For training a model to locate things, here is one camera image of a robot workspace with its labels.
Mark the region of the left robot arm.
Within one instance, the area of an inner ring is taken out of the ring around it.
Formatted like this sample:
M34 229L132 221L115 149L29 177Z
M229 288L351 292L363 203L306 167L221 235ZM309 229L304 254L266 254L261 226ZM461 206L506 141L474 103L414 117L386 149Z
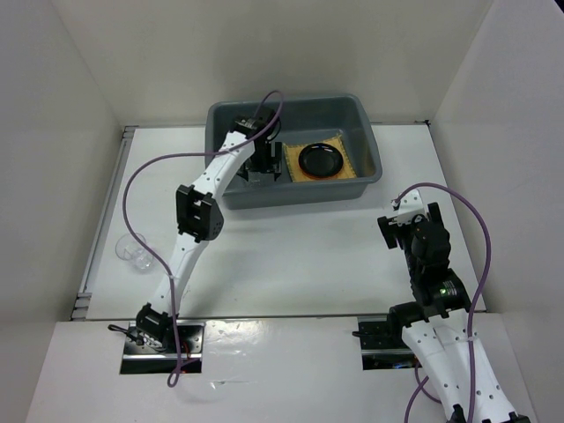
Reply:
M219 207L229 183L250 172L280 175L281 147L274 147L282 107L259 105L250 116L237 116L226 131L219 149L203 152L211 159L190 185L175 192L177 237L169 260L158 258L165 276L157 291L136 316L139 337L155 352L180 349L177 317L182 294L209 243L224 226Z

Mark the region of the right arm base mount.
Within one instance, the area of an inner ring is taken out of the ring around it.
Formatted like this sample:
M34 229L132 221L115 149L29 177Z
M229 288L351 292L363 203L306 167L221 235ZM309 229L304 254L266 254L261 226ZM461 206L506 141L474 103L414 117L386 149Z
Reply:
M414 353L394 337L384 315L358 316L357 325L352 336L360 343L365 371L414 368L418 363Z

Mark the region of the orange round plate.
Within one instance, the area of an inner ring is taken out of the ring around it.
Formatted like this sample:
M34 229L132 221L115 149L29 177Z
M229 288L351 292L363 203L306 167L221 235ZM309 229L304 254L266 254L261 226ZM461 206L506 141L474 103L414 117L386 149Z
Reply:
M330 181L330 180L338 180L342 179L340 174L333 174L328 176L320 176L320 175L313 175L313 174L303 174L304 180L308 181Z

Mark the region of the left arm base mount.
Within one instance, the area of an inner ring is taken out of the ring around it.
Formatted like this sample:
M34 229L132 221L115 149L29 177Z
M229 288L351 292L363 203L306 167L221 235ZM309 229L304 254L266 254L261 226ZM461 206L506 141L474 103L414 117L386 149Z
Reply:
M177 351L174 338L164 344L142 335L133 323L127 326L109 324L108 330L125 336L121 375L168 374L174 370ZM180 339L181 373L199 374L202 370L204 324L181 324L178 328Z

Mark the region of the woven bamboo mat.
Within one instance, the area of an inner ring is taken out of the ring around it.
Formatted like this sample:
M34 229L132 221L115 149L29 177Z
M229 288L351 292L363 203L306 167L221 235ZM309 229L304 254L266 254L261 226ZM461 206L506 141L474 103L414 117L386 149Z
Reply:
M304 180L303 174L305 173L300 169L298 163L298 157L302 149L305 148L307 145L312 145L316 143L325 143L328 145L332 145L342 153L345 163L343 168L339 172L342 178L339 180L355 179L357 177L357 174L353 169L352 162L350 161L346 153L343 137L341 134L337 134L334 137L329 137L324 140L317 140L309 144L302 144L302 145L283 144L283 151L286 158L286 166L292 182L318 182L318 181Z

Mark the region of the clear glass dish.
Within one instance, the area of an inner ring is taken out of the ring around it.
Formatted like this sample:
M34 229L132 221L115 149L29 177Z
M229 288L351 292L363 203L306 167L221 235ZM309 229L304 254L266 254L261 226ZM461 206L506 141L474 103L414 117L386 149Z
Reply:
M274 183L274 174L248 172L247 186L250 188L265 188Z

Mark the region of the black round plate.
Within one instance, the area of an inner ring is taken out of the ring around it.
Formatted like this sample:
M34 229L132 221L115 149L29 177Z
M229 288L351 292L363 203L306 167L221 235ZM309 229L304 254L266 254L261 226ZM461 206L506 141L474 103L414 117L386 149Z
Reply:
M338 174L345 161L342 153L336 147L316 143L302 149L298 163L304 173L328 176Z

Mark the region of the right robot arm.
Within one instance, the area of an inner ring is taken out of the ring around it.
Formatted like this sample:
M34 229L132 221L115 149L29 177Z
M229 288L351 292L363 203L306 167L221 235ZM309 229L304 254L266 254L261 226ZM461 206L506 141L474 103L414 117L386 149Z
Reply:
M504 394L478 333L469 330L471 301L449 264L450 235L438 204L413 190L377 220L390 249L401 248L413 302L390 308L387 339L407 345L435 389L448 422L527 422Z

